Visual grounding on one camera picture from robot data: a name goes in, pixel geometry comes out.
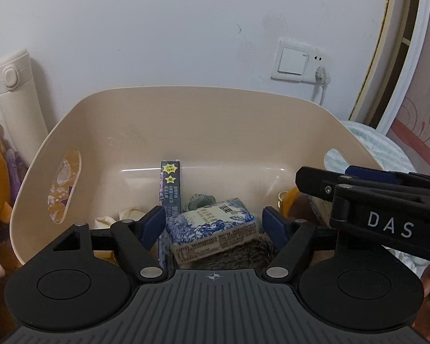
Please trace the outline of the blue white tissue pack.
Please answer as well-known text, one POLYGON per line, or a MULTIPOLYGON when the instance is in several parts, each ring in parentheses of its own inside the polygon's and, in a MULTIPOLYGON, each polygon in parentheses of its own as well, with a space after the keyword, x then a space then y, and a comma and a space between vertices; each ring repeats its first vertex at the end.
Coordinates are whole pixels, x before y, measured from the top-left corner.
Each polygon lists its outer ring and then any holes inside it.
POLYGON ((166 231, 176 262, 185 265, 257 239, 260 224, 234 198, 171 217, 166 231))

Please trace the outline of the cream thermos bottle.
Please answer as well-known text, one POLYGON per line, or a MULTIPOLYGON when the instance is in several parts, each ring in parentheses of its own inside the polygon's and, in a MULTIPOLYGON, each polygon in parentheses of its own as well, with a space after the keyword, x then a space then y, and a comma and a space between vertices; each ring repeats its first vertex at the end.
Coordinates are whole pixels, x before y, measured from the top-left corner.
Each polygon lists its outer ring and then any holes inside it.
POLYGON ((38 100, 29 52, 0 58, 0 108, 7 131, 26 166, 30 166, 48 135, 38 100))

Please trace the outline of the orange plastic bottle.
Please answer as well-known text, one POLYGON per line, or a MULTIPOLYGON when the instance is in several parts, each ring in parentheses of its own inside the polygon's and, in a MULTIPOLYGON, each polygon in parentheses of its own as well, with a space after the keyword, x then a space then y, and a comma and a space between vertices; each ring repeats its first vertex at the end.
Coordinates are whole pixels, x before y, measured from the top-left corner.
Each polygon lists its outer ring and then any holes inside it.
POLYGON ((289 191, 281 191, 278 194, 278 204, 279 212, 284 218, 289 218, 290 210, 297 199, 299 190, 297 187, 292 188, 289 191))

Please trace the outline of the green plaid scrunchie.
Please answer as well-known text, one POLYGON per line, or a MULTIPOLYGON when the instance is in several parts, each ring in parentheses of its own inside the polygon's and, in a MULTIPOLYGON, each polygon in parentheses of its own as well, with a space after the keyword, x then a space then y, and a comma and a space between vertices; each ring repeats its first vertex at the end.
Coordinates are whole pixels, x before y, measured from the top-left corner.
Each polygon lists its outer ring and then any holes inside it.
POLYGON ((194 194, 186 202, 185 211, 197 210, 201 207, 211 206, 216 203, 216 198, 207 194, 194 194))

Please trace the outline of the beige plastic storage bin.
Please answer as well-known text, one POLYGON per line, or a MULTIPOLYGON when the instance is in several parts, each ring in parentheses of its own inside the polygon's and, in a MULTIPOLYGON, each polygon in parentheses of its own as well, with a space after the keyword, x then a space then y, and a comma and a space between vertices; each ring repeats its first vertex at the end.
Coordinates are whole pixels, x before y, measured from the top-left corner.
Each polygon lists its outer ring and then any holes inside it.
POLYGON ((329 111, 268 92, 193 86, 110 89, 80 101, 51 130, 14 205, 10 237, 26 263, 75 223, 150 210, 163 161, 181 164, 181 197, 239 198, 254 215, 276 206, 303 166, 336 150, 378 163, 329 111))

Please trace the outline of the long dark printed box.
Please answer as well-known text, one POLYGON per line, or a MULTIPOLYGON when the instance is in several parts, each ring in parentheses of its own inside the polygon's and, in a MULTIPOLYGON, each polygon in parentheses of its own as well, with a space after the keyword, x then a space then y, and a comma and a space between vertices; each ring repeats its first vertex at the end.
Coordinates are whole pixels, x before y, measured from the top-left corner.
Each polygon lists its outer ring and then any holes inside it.
MULTIPOLYGON (((169 219, 181 214, 181 165, 178 160, 161 162, 158 201, 165 209, 165 226, 167 226, 169 219)), ((178 266, 171 250, 171 238, 166 229, 158 240, 158 260, 170 276, 178 266)))

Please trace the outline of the striped light blue blanket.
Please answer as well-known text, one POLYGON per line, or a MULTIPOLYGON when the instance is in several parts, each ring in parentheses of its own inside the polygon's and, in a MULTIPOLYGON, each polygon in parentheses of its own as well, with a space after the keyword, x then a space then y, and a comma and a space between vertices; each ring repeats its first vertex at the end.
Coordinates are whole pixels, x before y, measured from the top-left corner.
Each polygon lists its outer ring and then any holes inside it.
MULTIPOLYGON (((392 140, 380 134, 372 127, 354 121, 343 121, 343 125, 371 153, 378 164, 387 171, 416 172, 404 151, 392 140)), ((327 152, 324 159, 325 168, 329 171, 343 173, 349 163, 335 149, 327 152)), ((421 277, 430 262, 405 252, 389 249, 397 259, 404 263, 416 276, 421 277)))

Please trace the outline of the cream satin scrunchie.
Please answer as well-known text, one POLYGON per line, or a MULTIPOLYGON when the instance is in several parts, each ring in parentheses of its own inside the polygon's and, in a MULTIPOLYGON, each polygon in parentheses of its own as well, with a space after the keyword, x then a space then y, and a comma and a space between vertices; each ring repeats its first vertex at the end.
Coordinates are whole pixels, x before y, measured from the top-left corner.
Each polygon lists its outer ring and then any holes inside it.
POLYGON ((129 207, 124 210, 120 210, 119 213, 113 217, 97 217, 94 222, 94 228, 110 228, 114 223, 119 222, 121 220, 140 220, 145 214, 145 212, 143 212, 137 207, 129 207))

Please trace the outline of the white wardrobe door frame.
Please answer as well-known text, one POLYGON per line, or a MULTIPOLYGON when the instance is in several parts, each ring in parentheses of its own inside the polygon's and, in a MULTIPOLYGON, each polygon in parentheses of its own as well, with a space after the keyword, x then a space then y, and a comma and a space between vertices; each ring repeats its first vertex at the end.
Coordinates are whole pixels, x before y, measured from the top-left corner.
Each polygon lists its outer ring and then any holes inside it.
POLYGON ((413 80, 430 18, 430 0, 386 0, 368 73, 349 116, 386 134, 413 80))

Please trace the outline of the white wall switch socket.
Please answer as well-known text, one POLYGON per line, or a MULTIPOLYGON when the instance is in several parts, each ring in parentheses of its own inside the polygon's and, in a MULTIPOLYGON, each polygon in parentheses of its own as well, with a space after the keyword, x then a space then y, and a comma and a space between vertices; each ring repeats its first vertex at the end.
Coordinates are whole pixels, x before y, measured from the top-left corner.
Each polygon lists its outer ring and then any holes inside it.
POLYGON ((271 79, 315 84, 319 69, 329 73, 329 55, 320 47, 295 40, 280 39, 271 79))

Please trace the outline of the grey hedgehog plush toy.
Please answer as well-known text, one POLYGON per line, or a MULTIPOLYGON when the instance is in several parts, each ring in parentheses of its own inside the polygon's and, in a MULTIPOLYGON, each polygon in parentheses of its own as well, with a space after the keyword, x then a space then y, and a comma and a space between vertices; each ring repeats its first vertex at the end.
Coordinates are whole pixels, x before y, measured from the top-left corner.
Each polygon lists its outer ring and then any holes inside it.
POLYGON ((278 255, 278 249, 266 234, 224 252, 180 265, 180 269, 232 270, 255 269, 262 271, 278 255))

